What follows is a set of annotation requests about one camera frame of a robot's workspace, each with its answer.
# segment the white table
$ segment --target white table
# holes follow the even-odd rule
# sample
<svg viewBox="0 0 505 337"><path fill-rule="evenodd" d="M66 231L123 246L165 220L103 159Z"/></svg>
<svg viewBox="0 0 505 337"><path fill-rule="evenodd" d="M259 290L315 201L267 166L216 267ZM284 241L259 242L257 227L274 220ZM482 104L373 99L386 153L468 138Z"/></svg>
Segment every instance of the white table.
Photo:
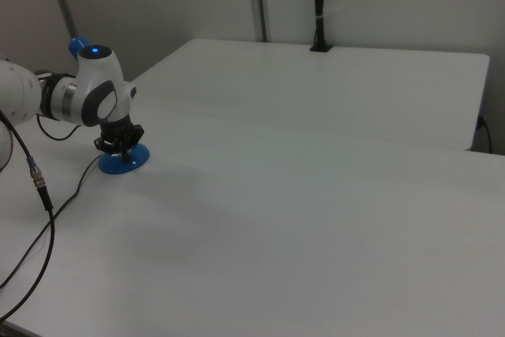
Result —
<svg viewBox="0 0 505 337"><path fill-rule="evenodd" d="M195 39L135 80L146 107L470 149L489 57Z"/></svg>
<svg viewBox="0 0 505 337"><path fill-rule="evenodd" d="M90 173L13 323L47 337L505 333L503 157L154 108L132 116L150 160ZM60 205L97 131L63 143L34 122L20 132ZM4 278L47 221L19 149L0 196ZM1 314L46 247L0 294Z"/></svg>

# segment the blue object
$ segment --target blue object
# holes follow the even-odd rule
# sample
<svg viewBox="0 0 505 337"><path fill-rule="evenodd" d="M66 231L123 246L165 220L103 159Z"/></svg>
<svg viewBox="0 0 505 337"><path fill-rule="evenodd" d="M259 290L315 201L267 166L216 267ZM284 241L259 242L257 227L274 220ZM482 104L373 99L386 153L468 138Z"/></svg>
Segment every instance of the blue object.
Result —
<svg viewBox="0 0 505 337"><path fill-rule="evenodd" d="M69 51L72 53L73 57L77 59L77 55L79 54L80 50L83 47L87 47L89 45L89 42L86 40L85 37L74 37L73 39L70 40L69 43Z"/></svg>
<svg viewBox="0 0 505 337"><path fill-rule="evenodd" d="M123 162L121 154L104 153L98 161L98 167L105 174L123 174L141 167L148 158L149 149L137 144L130 150L128 162Z"/></svg>

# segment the robotic arm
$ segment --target robotic arm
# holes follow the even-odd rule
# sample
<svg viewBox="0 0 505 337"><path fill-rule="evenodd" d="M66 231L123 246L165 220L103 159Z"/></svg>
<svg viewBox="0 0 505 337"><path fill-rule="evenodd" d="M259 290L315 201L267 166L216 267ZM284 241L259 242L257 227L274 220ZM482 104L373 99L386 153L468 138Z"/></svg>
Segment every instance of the robotic arm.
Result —
<svg viewBox="0 0 505 337"><path fill-rule="evenodd" d="M0 110L14 124L28 121L36 113L54 120L84 126L100 125L97 149L121 155L130 161L130 152L144 130L129 117L136 88L124 82L116 54L108 47L88 45L77 54L79 70L69 74L42 73L0 61ZM9 162L13 140L0 123L0 171Z"/></svg>

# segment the blue cap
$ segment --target blue cap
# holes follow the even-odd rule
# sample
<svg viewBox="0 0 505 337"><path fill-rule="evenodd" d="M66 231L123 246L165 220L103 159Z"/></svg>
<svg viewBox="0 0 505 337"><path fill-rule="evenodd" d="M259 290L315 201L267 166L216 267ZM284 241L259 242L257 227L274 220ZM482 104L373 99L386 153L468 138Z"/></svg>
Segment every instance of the blue cap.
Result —
<svg viewBox="0 0 505 337"><path fill-rule="evenodd" d="M89 42L86 40L85 37L74 37L73 39L70 40L69 43L69 51L72 53L73 57L77 59L77 55L79 54L80 50L83 47L86 47L89 45Z"/></svg>

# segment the gray wall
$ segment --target gray wall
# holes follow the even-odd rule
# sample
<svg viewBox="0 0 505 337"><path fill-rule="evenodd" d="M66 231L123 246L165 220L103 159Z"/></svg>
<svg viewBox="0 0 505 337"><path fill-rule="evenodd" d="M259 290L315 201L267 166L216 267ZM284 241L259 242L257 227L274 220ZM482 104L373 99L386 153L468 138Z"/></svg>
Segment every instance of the gray wall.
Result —
<svg viewBox="0 0 505 337"><path fill-rule="evenodd" d="M31 70L74 72L57 0L0 0L0 52Z"/></svg>
<svg viewBox="0 0 505 337"><path fill-rule="evenodd" d="M261 41L263 35L259 0L67 2L78 33L112 46L130 80L189 39ZM263 3L269 41L311 43L313 0ZM335 45L490 55L484 112L495 151L505 154L505 0L326 0L325 9L327 39ZM0 10L0 51L30 69L75 70L57 0L0 0ZM477 141L487 151L484 131Z"/></svg>
<svg viewBox="0 0 505 337"><path fill-rule="evenodd" d="M270 41L311 43L314 0L266 0ZM484 112L505 154L505 0L325 0L327 40L349 47L462 51L491 56ZM485 131L477 149L488 149Z"/></svg>
<svg viewBox="0 0 505 337"><path fill-rule="evenodd" d="M188 40L254 41L252 0L68 0L77 31L114 47L133 79Z"/></svg>

